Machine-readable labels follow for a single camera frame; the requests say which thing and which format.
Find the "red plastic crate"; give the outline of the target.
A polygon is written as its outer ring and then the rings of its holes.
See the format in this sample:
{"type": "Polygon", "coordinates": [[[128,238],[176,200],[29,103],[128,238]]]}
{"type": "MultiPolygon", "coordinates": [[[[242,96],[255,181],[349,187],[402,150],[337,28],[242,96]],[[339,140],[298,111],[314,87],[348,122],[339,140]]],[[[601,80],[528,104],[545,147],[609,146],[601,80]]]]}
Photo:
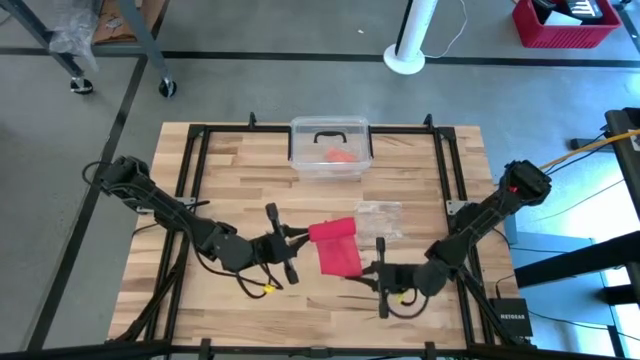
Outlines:
{"type": "Polygon", "coordinates": [[[600,45],[611,32],[622,26],[618,12],[609,0],[595,0],[603,13],[595,25],[544,25],[538,20],[532,0],[519,0],[512,18],[525,48],[590,49],[600,45]]]}

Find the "orange bandage roll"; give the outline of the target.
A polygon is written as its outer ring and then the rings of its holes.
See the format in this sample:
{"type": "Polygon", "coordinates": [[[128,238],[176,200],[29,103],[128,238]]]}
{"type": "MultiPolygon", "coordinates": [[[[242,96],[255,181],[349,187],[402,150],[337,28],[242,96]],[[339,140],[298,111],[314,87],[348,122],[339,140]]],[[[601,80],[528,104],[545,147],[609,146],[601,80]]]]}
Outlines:
{"type": "Polygon", "coordinates": [[[342,148],[329,147],[325,152],[325,160],[328,163],[357,163],[359,158],[356,154],[342,148]]]}

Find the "black Netgear network switch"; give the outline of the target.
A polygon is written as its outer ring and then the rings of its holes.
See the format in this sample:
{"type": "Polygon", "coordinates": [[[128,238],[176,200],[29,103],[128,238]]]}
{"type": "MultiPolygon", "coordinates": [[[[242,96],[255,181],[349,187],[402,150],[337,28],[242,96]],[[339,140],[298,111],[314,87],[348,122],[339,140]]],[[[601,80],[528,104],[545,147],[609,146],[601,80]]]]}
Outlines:
{"type": "Polygon", "coordinates": [[[531,338],[533,330],[526,300],[523,298],[491,298],[489,300],[502,325],[513,336],[531,338]]]}

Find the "brown cardboard sheet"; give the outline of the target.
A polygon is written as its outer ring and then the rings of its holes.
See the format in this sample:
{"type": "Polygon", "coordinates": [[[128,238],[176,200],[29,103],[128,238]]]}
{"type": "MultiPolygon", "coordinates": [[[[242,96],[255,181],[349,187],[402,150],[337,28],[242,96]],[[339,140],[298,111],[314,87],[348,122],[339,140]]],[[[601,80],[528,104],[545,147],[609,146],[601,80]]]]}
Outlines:
{"type": "MultiPolygon", "coordinates": [[[[153,30],[167,2],[167,0],[127,1],[133,2],[149,31],[153,30]]],[[[136,35],[125,19],[118,0],[103,0],[93,44],[135,42],[136,40],[136,35]]]]}

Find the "black metal table frame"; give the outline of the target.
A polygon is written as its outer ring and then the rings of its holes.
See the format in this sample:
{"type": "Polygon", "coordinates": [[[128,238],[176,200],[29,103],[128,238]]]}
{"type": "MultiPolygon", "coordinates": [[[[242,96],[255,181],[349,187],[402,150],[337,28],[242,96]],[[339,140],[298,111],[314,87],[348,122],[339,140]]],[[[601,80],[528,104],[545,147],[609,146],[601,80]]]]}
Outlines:
{"type": "MultiPolygon", "coordinates": [[[[278,206],[281,220],[305,227],[353,213],[360,201],[397,201],[403,236],[387,247],[391,262],[420,263],[425,250],[451,229],[450,200],[480,200],[494,187],[480,131],[474,126],[376,126],[374,159],[358,181],[300,180],[288,162],[284,125],[166,123],[152,176],[165,191],[203,201],[201,216],[235,226],[246,238],[270,230],[265,214],[278,206]]],[[[138,221],[109,336],[122,335],[140,314],[172,265],[182,269],[162,301],[144,340],[167,340],[183,351],[209,340],[220,350],[302,351],[372,356],[420,354],[433,343],[455,355],[471,343],[493,344],[495,331],[460,282],[437,296],[413,298],[394,317],[378,315],[376,295],[365,285],[323,275],[308,244],[294,264],[297,284],[263,294],[265,274],[246,271],[240,288],[218,275],[218,265],[198,263],[182,236],[138,221]]]]}

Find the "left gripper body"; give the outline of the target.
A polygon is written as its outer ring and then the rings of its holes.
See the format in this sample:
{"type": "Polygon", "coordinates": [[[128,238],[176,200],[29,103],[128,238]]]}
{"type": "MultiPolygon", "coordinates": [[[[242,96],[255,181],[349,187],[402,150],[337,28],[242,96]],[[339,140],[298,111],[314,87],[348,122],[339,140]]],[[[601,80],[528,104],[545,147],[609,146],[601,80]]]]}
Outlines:
{"type": "Polygon", "coordinates": [[[286,237],[284,235],[282,227],[286,224],[280,222],[278,208],[275,203],[268,203],[265,206],[265,210],[273,231],[252,240],[254,262],[267,275],[267,283],[269,285],[280,285],[280,282],[271,273],[269,264],[282,263],[287,281],[290,285],[295,285],[299,282],[299,277],[291,259],[297,256],[297,250],[291,250],[287,242],[288,238],[295,237],[286,237]]]}

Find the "clear plastic storage box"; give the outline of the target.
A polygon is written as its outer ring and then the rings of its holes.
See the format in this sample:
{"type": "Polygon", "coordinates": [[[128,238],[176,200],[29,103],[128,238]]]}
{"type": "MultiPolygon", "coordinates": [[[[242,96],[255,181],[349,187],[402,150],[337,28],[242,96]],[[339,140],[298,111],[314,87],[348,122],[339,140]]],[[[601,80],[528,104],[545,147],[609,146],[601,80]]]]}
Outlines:
{"type": "Polygon", "coordinates": [[[290,122],[289,163],[301,180],[359,180],[373,162],[370,124],[362,116],[307,116],[290,122]],[[329,147],[356,154],[357,163],[328,163],[329,147]]]}

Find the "white tower fan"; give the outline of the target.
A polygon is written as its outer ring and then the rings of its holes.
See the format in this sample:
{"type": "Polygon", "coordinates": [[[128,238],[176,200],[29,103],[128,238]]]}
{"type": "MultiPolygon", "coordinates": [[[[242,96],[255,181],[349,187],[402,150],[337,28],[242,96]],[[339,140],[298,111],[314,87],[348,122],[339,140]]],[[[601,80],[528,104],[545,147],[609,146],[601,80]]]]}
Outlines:
{"type": "Polygon", "coordinates": [[[426,63],[421,50],[438,0],[408,0],[396,42],[383,53],[385,65],[401,75],[420,72],[426,63]]]}

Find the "black device with white stripes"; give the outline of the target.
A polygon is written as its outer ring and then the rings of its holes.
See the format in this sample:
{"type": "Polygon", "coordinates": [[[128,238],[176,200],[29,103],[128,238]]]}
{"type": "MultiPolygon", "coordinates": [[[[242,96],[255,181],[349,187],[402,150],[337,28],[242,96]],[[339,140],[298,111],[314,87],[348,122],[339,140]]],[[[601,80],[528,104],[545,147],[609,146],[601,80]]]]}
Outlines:
{"type": "Polygon", "coordinates": [[[548,26],[598,25],[604,17],[595,0],[531,0],[541,24],[548,26]]]}

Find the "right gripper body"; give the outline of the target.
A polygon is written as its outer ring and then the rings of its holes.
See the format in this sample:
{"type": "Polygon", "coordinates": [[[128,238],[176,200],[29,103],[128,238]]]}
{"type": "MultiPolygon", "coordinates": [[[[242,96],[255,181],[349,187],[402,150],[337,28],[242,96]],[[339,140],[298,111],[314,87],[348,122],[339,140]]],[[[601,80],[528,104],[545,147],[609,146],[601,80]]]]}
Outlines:
{"type": "Polygon", "coordinates": [[[393,264],[387,263],[385,260],[386,241],[383,237],[376,238],[377,260],[372,263],[372,269],[377,275],[374,289],[378,292],[379,307],[378,313],[381,319],[387,319],[393,315],[399,319],[414,319],[421,315],[425,310],[425,303],[418,308],[413,314],[400,314],[389,306],[388,297],[392,294],[403,295],[407,290],[412,290],[414,298],[407,302],[401,300],[400,304],[404,307],[410,307],[415,304],[418,299],[417,286],[414,284],[413,274],[417,269],[412,264],[393,264]]]}

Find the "black crossbar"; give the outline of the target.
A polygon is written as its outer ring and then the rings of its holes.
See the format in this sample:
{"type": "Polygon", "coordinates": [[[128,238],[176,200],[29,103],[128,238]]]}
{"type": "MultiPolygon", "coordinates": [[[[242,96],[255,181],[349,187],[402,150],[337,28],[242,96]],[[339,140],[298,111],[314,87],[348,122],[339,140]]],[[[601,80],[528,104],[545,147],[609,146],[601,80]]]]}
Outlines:
{"type": "Polygon", "coordinates": [[[532,346],[503,346],[473,343],[465,349],[438,349],[426,342],[418,348],[340,348],[326,346],[269,347],[215,345],[204,339],[198,345],[176,345],[167,341],[106,342],[97,345],[61,347],[0,353],[0,360],[142,360],[174,354],[195,354],[198,360],[212,360],[217,355],[282,355],[309,359],[338,356],[439,357],[475,360],[640,360],[585,353],[537,349],[532,346]]]}

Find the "crumpled clear plastic wrap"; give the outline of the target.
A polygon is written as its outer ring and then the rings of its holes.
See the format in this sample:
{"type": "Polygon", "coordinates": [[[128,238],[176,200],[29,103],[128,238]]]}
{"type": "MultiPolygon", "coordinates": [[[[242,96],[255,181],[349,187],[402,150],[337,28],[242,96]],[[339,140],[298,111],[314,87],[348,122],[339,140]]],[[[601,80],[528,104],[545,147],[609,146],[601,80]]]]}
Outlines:
{"type": "Polygon", "coordinates": [[[102,0],[53,0],[56,24],[49,50],[84,58],[92,70],[99,66],[92,51],[102,0]]]}

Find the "black metal stand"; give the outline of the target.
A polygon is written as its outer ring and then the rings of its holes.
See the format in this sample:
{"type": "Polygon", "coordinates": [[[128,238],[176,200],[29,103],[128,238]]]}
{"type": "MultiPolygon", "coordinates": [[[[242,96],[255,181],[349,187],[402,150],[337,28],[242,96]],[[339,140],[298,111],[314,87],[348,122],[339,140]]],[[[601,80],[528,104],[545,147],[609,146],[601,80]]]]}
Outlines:
{"type": "MultiPolygon", "coordinates": [[[[605,118],[612,132],[609,142],[640,219],[640,108],[610,110],[605,118]]],[[[608,305],[640,307],[640,230],[520,267],[515,277],[518,286],[526,288],[617,266],[626,269],[630,283],[606,287],[599,295],[608,305]]]]}

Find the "red elastic bandage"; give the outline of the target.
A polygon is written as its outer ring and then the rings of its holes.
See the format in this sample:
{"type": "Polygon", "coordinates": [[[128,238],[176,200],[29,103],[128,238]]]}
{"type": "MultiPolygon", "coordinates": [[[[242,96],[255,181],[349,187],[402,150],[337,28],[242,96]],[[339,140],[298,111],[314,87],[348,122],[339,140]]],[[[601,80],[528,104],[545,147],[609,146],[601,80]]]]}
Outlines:
{"type": "Polygon", "coordinates": [[[315,244],[320,272],[323,275],[359,277],[363,274],[356,244],[356,222],[353,217],[313,224],[309,238],[315,244]]]}

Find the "clear plastic bag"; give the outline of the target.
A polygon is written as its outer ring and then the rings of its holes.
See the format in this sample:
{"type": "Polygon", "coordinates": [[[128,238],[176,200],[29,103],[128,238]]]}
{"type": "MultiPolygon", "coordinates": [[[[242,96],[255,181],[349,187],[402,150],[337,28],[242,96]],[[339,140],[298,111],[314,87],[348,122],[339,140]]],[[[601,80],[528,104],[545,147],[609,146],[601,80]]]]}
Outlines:
{"type": "Polygon", "coordinates": [[[387,201],[361,201],[354,210],[356,242],[374,246],[378,237],[396,241],[403,237],[402,204],[387,201]]]}

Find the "grey metal rolling cart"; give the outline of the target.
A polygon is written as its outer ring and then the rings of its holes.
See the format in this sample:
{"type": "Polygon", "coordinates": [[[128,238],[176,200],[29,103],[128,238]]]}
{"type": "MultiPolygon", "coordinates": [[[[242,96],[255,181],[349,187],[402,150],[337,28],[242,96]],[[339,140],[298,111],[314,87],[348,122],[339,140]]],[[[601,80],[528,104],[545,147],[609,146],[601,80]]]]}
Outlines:
{"type": "MultiPolygon", "coordinates": [[[[152,31],[146,29],[140,13],[135,9],[133,2],[118,0],[120,9],[128,24],[134,31],[137,40],[135,42],[92,44],[95,58],[107,55],[144,56],[158,71],[160,81],[168,78],[174,81],[171,71],[165,62],[165,57],[156,43],[160,20],[166,11],[168,1],[165,4],[157,23],[152,31]]],[[[7,13],[10,19],[14,19],[25,29],[31,37],[40,45],[39,50],[52,57],[70,76],[84,77],[85,71],[78,65],[76,59],[80,56],[66,53],[55,53],[49,50],[49,42],[52,38],[52,30],[32,11],[24,0],[0,0],[0,10],[7,13]]]]}

